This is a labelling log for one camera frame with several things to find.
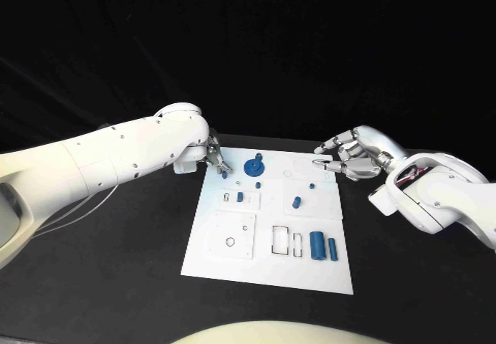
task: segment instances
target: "small blue part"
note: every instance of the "small blue part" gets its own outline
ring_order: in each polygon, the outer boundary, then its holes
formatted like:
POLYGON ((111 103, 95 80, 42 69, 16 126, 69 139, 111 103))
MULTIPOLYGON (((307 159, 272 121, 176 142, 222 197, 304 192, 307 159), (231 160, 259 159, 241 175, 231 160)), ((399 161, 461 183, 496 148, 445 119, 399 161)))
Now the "small blue part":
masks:
POLYGON ((293 207, 294 207, 295 209, 300 208, 300 203, 301 203, 301 197, 294 197, 293 207))
POLYGON ((261 162, 261 158, 262 158, 261 154, 256 153, 255 159, 249 159, 245 162, 244 169, 245 169, 245 174, 249 177, 258 177, 264 173, 265 166, 264 166, 264 163, 261 162))
POLYGON ((311 249, 311 259, 326 260, 326 243, 323 241, 323 232, 310 232, 310 249, 311 249))
POLYGON ((330 260, 336 262, 337 261, 336 240, 333 238, 329 238, 327 241, 329 241, 330 260))

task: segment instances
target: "cable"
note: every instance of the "cable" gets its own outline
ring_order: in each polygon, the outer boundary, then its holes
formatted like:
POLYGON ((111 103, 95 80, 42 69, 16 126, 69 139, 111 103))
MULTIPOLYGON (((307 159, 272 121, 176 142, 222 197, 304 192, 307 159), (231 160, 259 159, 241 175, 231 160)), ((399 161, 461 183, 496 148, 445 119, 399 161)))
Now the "cable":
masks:
POLYGON ((81 217, 78 217, 75 220, 72 220, 72 221, 68 222, 66 224, 62 224, 62 225, 59 225, 58 227, 55 227, 55 228, 52 228, 52 229, 47 229, 47 230, 43 231, 42 233, 34 234, 33 237, 32 237, 30 239, 37 238, 39 236, 42 236, 43 234, 46 234, 46 233, 49 233, 49 232, 52 232, 52 231, 56 231, 58 229, 63 228, 63 227, 68 226, 69 224, 73 224, 73 223, 78 222, 81 219, 83 219, 83 218, 98 209, 98 207, 104 204, 104 202, 108 200, 108 198, 111 197, 111 195, 112 195, 112 193, 114 193, 117 187, 118 187, 118 185, 114 186, 111 192, 109 192, 108 195, 105 196, 104 200, 98 203, 98 205, 96 205, 96 206, 95 206, 95 207, 81 216, 81 217))
POLYGON ((85 202, 94 197, 95 195, 91 195, 85 198, 85 200, 60 216, 58 217, 53 221, 50 221, 47 224, 43 224, 39 227, 39 231, 45 229, 47 226, 52 226, 59 220, 65 219, 85 204, 85 202))

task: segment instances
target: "beige object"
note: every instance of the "beige object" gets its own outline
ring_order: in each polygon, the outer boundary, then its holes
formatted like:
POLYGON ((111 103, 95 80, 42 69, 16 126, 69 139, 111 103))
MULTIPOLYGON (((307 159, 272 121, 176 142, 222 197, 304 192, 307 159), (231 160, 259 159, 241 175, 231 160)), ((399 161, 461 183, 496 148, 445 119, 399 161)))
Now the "beige object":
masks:
POLYGON ((173 344, 386 344, 356 333, 300 322, 249 321, 209 328, 173 344))

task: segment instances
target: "black table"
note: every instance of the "black table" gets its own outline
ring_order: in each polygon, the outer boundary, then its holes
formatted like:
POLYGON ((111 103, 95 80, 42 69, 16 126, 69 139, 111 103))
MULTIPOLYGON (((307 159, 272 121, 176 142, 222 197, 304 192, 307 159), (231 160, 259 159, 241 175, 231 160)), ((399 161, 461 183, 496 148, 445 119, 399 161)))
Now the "black table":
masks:
MULTIPOLYGON (((233 135, 220 143, 306 153, 317 145, 233 135)), ((164 168, 33 240, 0 271, 3 335, 169 343, 226 323, 288 320, 392 343, 493 342, 494 252, 461 226, 432 236, 382 216, 366 195, 383 176, 337 177, 353 296, 180 276, 203 175, 205 166, 182 176, 164 168)))

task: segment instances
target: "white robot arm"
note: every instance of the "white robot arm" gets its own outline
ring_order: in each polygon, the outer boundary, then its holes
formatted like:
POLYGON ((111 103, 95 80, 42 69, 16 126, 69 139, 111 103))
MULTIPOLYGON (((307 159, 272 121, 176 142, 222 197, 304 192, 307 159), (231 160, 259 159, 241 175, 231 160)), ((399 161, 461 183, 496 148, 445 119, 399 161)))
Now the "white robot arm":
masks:
POLYGON ((464 161, 444 153, 409 156, 398 143, 365 125, 334 136, 316 154, 337 146, 342 162, 314 160, 313 164, 353 181, 385 170, 385 184, 369 195, 383 215, 399 211, 430 234, 458 222, 496 249, 496 184, 464 161))
POLYGON ((70 203, 157 171, 223 162, 218 137, 189 103, 76 138, 0 155, 0 268, 46 219, 70 203))

